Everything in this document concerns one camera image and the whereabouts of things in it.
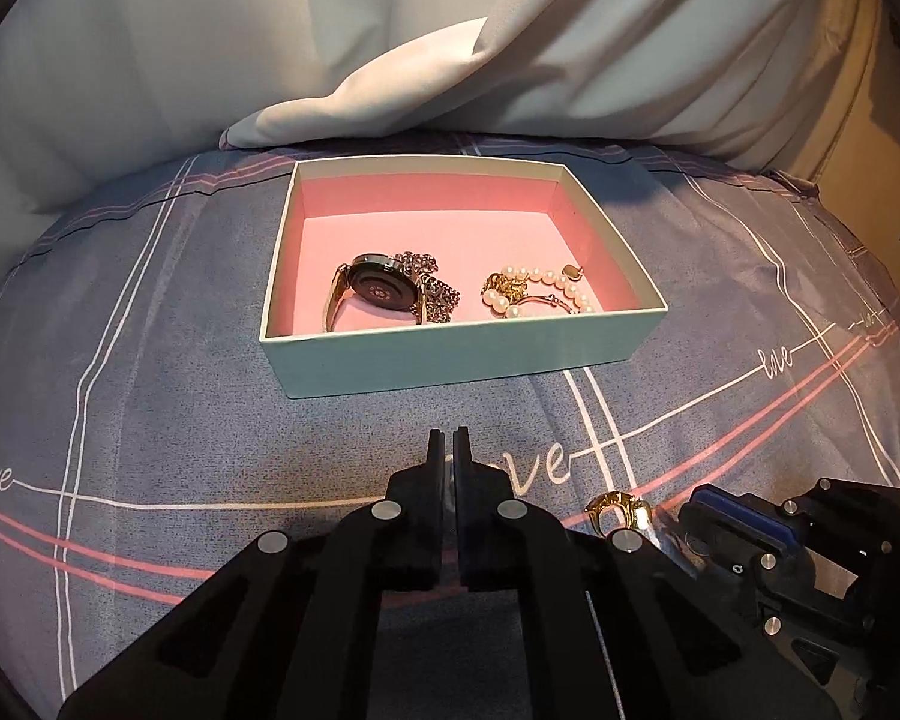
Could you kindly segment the blue-grey patterned bedsheet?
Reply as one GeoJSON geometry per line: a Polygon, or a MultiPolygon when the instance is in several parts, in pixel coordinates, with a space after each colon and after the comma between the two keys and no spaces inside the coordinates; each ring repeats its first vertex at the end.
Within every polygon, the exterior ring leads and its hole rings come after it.
{"type": "Polygon", "coordinates": [[[95,192],[0,286],[0,667],[38,717],[258,533],[382,494],[434,427],[567,522],[611,488],[900,487],[900,302],[818,202],[650,146],[439,149],[567,166],[668,315],[617,364],[291,400],[256,333],[294,151],[95,192]]]}

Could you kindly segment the gold flower brooch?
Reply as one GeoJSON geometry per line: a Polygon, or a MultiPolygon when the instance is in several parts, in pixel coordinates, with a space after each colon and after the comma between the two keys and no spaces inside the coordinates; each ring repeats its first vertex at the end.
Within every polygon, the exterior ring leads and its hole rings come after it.
{"type": "Polygon", "coordinates": [[[526,296],[526,281],[509,273],[494,271],[481,288],[481,299],[496,314],[505,314],[526,296]]]}

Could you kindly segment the white curtain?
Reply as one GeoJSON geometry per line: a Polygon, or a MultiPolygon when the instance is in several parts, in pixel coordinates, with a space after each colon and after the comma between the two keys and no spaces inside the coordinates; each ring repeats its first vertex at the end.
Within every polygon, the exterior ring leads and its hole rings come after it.
{"type": "Polygon", "coordinates": [[[877,0],[17,0],[0,277],[104,182],[215,146],[413,127],[813,169],[877,0]]]}

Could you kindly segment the small gold square earring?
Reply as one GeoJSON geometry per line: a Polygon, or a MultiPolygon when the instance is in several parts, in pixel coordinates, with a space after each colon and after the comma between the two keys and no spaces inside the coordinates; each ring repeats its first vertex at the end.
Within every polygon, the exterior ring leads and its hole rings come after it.
{"type": "Polygon", "coordinates": [[[562,268],[562,275],[569,278],[569,280],[578,281],[583,277],[583,270],[580,266],[567,263],[567,265],[562,268]]]}

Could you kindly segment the teal box pink interior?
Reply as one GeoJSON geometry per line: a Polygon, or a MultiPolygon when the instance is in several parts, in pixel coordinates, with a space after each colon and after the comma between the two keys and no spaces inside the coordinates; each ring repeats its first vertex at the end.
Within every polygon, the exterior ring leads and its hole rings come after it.
{"type": "Polygon", "coordinates": [[[357,156],[294,167],[274,243],[260,344],[292,398],[375,394],[622,361],[668,304],[632,247],[564,164],[478,156],[357,156]],[[331,332],[334,271],[357,255],[432,255],[460,294],[418,323],[349,294],[331,332]],[[578,281],[562,275],[580,266],[578,281]],[[481,299],[502,271],[526,296],[481,299]]]}

